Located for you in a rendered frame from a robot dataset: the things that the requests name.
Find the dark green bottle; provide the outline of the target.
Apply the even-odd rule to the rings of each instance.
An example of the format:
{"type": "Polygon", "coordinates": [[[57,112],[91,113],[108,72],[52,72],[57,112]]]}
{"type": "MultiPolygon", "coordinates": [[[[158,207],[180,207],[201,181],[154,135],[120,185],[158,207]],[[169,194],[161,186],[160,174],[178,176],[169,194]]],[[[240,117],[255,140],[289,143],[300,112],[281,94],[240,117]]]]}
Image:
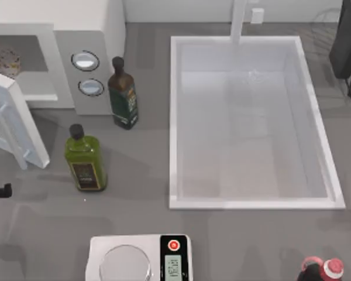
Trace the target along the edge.
{"type": "Polygon", "coordinates": [[[125,69],[122,57],[112,59],[113,75],[108,80],[109,97],[115,124],[130,130],[139,120],[134,78],[125,69]]]}

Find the white sink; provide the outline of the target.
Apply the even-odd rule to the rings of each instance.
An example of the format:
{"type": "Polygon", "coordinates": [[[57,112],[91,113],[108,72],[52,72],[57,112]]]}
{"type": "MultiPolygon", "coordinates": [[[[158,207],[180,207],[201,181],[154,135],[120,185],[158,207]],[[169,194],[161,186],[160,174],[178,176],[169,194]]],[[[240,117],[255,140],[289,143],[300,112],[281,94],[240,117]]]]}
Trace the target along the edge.
{"type": "Polygon", "coordinates": [[[298,36],[173,36],[169,207],[346,207],[298,36]]]}

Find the light green bottle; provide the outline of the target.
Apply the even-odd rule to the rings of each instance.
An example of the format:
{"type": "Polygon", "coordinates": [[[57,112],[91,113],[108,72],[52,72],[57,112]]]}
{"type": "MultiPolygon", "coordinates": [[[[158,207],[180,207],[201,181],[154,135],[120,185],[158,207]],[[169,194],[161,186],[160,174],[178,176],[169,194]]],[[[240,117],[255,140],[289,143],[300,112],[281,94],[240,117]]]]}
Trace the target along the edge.
{"type": "Polygon", "coordinates": [[[64,156],[77,190],[99,192],[107,187],[108,176],[104,168],[99,140],[86,135],[80,124],[69,127],[70,137],[65,144],[64,156]]]}

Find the round microwave knob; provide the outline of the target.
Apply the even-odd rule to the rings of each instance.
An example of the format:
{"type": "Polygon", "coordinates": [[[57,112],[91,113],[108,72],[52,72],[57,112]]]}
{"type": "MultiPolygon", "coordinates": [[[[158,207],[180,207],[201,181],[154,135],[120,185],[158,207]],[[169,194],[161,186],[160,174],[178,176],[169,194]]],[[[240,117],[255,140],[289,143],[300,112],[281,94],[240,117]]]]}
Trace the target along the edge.
{"type": "Polygon", "coordinates": [[[72,65],[80,71],[94,71],[99,67],[99,58],[89,51],[82,51],[71,56],[72,65]]]}
{"type": "Polygon", "coordinates": [[[78,83],[81,93],[89,97],[96,97],[104,92],[104,85],[96,79],[87,79],[78,83]]]}

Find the white kitchen scale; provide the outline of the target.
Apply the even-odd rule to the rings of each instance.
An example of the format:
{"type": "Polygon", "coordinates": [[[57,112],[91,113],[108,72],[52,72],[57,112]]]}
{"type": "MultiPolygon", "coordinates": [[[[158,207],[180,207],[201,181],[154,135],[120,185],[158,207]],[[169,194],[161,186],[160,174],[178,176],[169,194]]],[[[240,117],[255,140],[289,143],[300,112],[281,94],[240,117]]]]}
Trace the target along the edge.
{"type": "Polygon", "coordinates": [[[186,234],[95,236],[85,281],[194,281],[186,234]]]}

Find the pale microwave oven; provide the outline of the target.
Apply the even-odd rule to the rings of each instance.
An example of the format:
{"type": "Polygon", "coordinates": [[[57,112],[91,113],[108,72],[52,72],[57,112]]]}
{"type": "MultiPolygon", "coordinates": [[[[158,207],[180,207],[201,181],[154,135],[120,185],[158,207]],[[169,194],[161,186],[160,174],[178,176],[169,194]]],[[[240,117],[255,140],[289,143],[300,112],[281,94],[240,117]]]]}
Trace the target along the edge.
{"type": "Polygon", "coordinates": [[[123,0],[0,0],[0,43],[20,56],[15,80],[29,108],[74,109],[79,115],[110,115],[107,83],[111,60],[125,49],[123,0]],[[71,56],[89,51],[94,71],[80,71],[71,56]],[[104,92],[81,93],[78,83],[96,79],[104,92]]]}

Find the tall white tap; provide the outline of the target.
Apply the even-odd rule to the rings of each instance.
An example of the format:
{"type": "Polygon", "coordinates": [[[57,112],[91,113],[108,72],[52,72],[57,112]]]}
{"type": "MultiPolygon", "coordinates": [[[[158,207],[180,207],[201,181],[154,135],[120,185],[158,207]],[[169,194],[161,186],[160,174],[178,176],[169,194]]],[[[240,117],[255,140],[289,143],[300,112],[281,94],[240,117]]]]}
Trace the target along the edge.
{"type": "Polygon", "coordinates": [[[247,0],[233,0],[232,21],[230,27],[230,40],[233,44],[239,44],[246,4],[247,0]]]}

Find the white microwave door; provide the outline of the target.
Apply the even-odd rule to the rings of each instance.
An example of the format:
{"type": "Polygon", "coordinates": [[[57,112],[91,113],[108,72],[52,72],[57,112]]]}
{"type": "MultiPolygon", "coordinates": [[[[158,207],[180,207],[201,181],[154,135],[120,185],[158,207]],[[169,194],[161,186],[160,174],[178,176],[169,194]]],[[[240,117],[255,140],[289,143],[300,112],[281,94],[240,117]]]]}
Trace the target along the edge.
{"type": "Polygon", "coordinates": [[[11,153],[20,168],[31,163],[41,169],[49,154],[18,83],[0,74],[0,149],[11,153]]]}

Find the speckled bread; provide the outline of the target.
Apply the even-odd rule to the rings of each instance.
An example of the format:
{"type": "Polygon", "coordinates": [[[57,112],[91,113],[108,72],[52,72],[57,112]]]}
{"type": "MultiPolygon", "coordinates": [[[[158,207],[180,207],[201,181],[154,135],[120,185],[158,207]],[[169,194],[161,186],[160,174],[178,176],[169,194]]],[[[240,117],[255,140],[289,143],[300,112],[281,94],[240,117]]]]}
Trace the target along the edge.
{"type": "Polygon", "coordinates": [[[9,45],[0,43],[0,74],[15,79],[20,73],[20,56],[9,45]]]}

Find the dark bottle with red cap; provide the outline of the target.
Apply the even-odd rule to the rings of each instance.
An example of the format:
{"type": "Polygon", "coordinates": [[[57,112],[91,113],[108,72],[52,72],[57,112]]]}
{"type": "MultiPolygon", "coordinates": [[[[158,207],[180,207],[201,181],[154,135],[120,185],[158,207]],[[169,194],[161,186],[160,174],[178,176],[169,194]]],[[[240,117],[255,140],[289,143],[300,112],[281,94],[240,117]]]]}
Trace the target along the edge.
{"type": "Polygon", "coordinates": [[[317,256],[306,257],[296,281],[342,281],[344,263],[338,258],[323,260],[317,256]]]}

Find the black chair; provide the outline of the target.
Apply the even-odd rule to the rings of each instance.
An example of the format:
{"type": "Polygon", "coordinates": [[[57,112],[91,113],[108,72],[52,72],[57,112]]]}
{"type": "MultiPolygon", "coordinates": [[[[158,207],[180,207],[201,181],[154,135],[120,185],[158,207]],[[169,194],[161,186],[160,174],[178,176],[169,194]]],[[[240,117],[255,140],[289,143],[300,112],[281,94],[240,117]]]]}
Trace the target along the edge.
{"type": "Polygon", "coordinates": [[[351,99],[351,0],[343,0],[329,61],[334,76],[344,80],[351,99]]]}

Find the white wall socket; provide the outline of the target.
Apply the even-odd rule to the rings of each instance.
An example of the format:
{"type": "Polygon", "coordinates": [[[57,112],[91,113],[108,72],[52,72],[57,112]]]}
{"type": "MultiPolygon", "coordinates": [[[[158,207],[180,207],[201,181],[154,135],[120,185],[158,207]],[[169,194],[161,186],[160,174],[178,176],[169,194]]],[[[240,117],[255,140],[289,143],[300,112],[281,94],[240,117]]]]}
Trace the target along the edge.
{"type": "Polygon", "coordinates": [[[250,23],[251,24],[262,24],[264,22],[264,9],[253,8],[250,23]]]}

